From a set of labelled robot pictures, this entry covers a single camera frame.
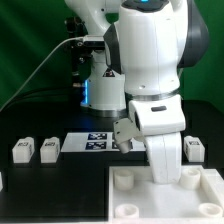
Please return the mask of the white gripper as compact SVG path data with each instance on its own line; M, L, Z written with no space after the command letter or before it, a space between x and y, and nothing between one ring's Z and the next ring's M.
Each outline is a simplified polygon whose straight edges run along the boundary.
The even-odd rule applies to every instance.
M143 138L154 182L178 182L181 176L181 131L186 127L180 95L158 101L132 100L129 117Z

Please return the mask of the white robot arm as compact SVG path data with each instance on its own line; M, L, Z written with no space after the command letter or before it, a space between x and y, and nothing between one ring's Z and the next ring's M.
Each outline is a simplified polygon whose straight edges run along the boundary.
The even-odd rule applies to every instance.
M121 152L144 143L154 181L181 176L185 117L178 67L195 65L208 47L208 30L194 0L119 0L119 19L104 28L107 66L125 76L128 116L114 123Z

